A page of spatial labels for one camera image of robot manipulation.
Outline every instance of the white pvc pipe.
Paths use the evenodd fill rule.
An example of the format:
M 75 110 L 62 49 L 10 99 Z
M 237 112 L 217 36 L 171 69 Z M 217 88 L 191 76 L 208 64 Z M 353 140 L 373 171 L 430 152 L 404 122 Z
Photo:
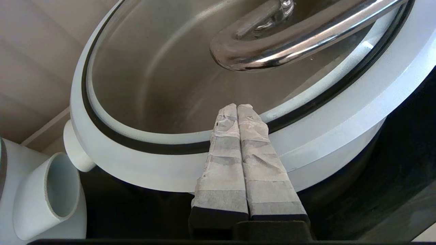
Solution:
M 64 145 L 67 155 L 76 168 L 82 172 L 88 172 L 95 167 L 94 161 L 86 154 L 80 146 L 74 133 L 71 120 L 64 127 Z
M 64 153 L 56 153 L 27 175 L 15 195 L 13 222 L 21 240 L 67 220 L 80 196 L 77 169 Z

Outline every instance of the beige tile wall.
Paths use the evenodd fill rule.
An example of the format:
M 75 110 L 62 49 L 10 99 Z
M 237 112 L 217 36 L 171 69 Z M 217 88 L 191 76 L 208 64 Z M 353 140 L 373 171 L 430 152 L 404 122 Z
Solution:
M 69 105 L 76 62 L 117 0 L 0 0 L 0 136 L 21 143 Z

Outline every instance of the black surface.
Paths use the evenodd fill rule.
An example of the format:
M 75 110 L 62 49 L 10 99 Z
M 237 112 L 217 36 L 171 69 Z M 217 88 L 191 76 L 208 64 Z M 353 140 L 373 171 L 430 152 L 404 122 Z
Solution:
M 189 239 L 189 193 L 137 187 L 98 167 L 81 173 L 88 211 L 87 238 Z
M 385 226 L 374 239 L 405 230 L 409 236 L 403 239 L 412 239 L 422 231 L 416 224 L 431 223 L 423 210 L 436 204 L 435 188 L 421 197 L 426 202 L 411 200 L 436 180 L 435 82 L 436 69 L 388 116 L 367 168 L 350 189 L 309 214 L 318 239 L 354 240 L 365 235 L 371 240 L 365 233 L 400 208 L 404 215 L 395 214 L 396 222 L 407 226 Z
M 247 241 L 192 241 L 192 240 L 114 240 L 114 239 L 98 239 L 98 240 L 60 240 L 60 239 L 51 239 L 51 240 L 37 240 L 31 242 L 29 244 L 32 245 L 95 245 L 95 244 L 111 244 L 111 245 L 158 245 L 158 244 L 196 244 L 196 245 L 206 245 L 206 244 L 223 244 L 223 245 L 232 245 L 232 244 L 290 244 L 290 245 L 368 245 L 368 243 L 357 242 L 357 241 L 312 241 L 312 242 L 247 242 Z M 389 243 L 371 243 L 372 245 L 387 245 Z M 396 243 L 396 245 L 436 245 L 436 242 L 405 242 L 405 243 Z
M 3 194 L 4 183 L 6 182 L 6 170 L 7 170 L 7 155 L 6 155 L 6 146 L 4 145 L 4 141 L 0 138 L 0 147 L 1 147 L 1 155 L 0 155 L 0 200 Z
M 233 240 L 269 242 L 313 241 L 304 221 L 245 221 L 233 228 Z
M 194 206 L 188 220 L 190 237 L 197 240 L 230 240 L 232 227 L 247 220 L 247 213 Z
M 309 217 L 306 214 L 274 214 L 274 215 L 253 215 L 252 221 L 303 221 L 310 226 Z

